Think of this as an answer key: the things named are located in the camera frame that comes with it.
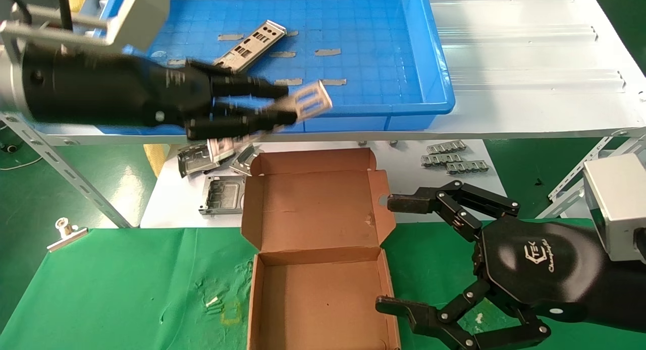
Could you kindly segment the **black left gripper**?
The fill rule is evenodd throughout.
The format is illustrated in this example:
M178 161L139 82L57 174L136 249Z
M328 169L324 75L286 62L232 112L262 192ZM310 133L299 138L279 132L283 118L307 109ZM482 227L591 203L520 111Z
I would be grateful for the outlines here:
M77 52L26 45L22 89L27 116L38 123L182 126L190 113L212 106L217 70L187 61L166 67L136 55ZM297 122L283 109L238 109L185 121L190 141L242 138Z

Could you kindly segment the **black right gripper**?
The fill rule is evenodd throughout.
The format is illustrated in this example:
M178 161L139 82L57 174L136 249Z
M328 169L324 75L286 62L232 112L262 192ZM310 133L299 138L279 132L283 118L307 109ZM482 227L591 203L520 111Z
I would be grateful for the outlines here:
M641 261L612 261L593 228L516 219L519 203L455 180L391 194L395 213L436 213L467 242L478 243L479 279L443 308L378 296L375 309L404 317L411 332L449 349L522 349L551 336L538 316L644 332L645 281ZM496 219L484 228L468 209ZM519 325L471 334L459 321L487 297Z

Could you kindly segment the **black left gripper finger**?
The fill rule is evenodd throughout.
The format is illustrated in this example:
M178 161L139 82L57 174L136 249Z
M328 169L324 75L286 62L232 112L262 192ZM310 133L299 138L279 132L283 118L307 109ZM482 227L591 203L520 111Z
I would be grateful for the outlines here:
M273 84L259 77L211 76L212 97L254 96L264 99L281 99L289 95L288 86Z

